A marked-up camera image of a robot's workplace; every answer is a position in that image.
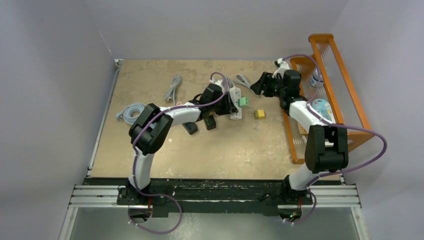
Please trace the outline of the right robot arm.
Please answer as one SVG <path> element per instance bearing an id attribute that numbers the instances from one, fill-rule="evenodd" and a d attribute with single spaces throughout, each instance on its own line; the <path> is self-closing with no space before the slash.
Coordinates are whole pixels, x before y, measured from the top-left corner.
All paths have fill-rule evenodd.
<path id="1" fill-rule="evenodd" d="M 306 131 L 307 141 L 304 164 L 286 178 L 289 185 L 281 189 L 280 196 L 288 204 L 300 198 L 301 192 L 316 181 L 321 173 L 335 173 L 347 167 L 348 132 L 337 127 L 311 107 L 300 94 L 301 74 L 296 70 L 285 70 L 273 76 L 263 72 L 250 89 L 257 95 L 276 97 L 280 108 L 296 120 Z"/>

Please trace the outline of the white power strip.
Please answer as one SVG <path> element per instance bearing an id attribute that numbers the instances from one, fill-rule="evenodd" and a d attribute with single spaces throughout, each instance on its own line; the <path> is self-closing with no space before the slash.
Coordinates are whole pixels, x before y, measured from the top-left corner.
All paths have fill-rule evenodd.
<path id="1" fill-rule="evenodd" d="M 233 103 L 233 105 L 237 109 L 237 112 L 234 111 L 229 115 L 230 119 L 234 120 L 234 121 L 241 120 L 242 117 L 243 117 L 242 108 L 239 106 L 239 103 L 238 103 L 238 101 L 242 97 L 241 89 L 234 85 L 228 90 L 228 92 L 229 92 L 229 95 L 230 95 L 231 102 Z"/>

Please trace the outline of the green plug adapter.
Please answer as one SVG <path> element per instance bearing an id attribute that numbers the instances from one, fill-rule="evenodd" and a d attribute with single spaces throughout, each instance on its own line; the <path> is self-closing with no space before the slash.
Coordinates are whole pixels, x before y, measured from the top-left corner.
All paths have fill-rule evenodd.
<path id="1" fill-rule="evenodd" d="M 248 97 L 241 97 L 237 100 L 237 105 L 240 108 L 245 108 L 249 105 L 249 98 Z"/>

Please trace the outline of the yellow plug adapter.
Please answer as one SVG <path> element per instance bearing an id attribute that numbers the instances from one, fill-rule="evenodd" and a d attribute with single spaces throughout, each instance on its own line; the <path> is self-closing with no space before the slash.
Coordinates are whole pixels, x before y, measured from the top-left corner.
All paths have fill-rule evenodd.
<path id="1" fill-rule="evenodd" d="M 265 111 L 263 109 L 256 109 L 254 111 L 254 118 L 259 120 L 259 119 L 264 119 L 266 117 Z"/>

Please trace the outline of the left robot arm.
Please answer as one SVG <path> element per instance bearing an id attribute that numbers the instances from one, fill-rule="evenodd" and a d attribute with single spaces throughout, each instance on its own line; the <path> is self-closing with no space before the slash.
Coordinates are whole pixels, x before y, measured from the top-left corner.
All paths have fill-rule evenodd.
<path id="1" fill-rule="evenodd" d="M 128 178 L 133 187 L 129 197 L 138 205 L 149 199 L 151 168 L 155 153 L 163 146 L 170 129 L 186 123 L 204 121 L 207 129 L 215 128 L 213 115 L 229 115 L 232 120 L 242 117 L 238 105 L 241 90 L 227 86 L 221 80 L 210 83 L 202 93 L 188 102 L 171 107 L 148 104 L 130 127 L 129 136 L 135 152 L 131 175 Z"/>

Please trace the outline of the black aluminium robot base frame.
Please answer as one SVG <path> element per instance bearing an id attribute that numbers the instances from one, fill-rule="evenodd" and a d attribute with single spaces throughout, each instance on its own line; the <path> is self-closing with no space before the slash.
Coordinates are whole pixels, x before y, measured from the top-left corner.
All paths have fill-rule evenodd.
<path id="1" fill-rule="evenodd" d="M 309 191 L 291 190 L 286 180 L 154 178 L 141 195 L 124 178 L 86 178 L 74 187 L 70 207 L 136 209 L 156 218 L 170 213 L 293 214 L 311 207 L 361 206 L 356 186 L 321 180 Z"/>

